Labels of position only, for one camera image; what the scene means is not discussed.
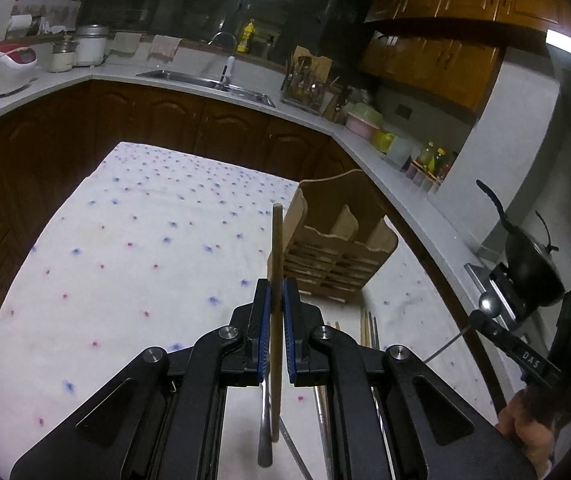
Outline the person's right hand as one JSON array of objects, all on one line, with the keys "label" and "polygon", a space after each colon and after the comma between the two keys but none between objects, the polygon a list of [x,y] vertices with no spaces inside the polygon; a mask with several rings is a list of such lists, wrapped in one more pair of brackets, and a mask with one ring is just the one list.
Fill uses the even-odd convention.
[{"label": "person's right hand", "polygon": [[499,412],[496,428],[505,437],[517,436],[524,454],[538,471],[546,471],[553,448],[553,431],[528,411],[524,390],[518,391]]}]

